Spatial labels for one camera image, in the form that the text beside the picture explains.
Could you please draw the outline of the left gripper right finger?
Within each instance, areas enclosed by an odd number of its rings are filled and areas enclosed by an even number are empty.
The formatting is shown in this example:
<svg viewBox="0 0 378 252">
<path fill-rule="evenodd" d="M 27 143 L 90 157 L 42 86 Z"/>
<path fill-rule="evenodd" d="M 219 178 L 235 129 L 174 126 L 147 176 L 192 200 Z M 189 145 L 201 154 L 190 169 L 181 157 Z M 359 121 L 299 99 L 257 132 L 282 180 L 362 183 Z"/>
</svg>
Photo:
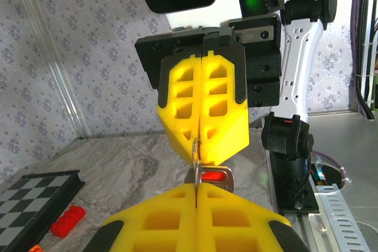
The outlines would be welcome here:
<svg viewBox="0 0 378 252">
<path fill-rule="evenodd" d="M 199 185 L 197 251 L 308 250 L 287 218 L 214 185 Z"/>
</svg>

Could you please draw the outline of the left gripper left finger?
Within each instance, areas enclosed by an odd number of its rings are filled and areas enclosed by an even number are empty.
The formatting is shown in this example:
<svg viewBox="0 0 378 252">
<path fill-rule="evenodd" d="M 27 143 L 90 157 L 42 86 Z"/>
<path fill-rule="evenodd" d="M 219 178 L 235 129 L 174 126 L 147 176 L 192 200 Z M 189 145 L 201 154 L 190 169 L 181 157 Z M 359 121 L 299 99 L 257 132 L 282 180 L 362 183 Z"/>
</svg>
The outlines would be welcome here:
<svg viewBox="0 0 378 252">
<path fill-rule="evenodd" d="M 194 185 L 184 184 L 107 218 L 84 251 L 195 251 Z"/>
</svg>

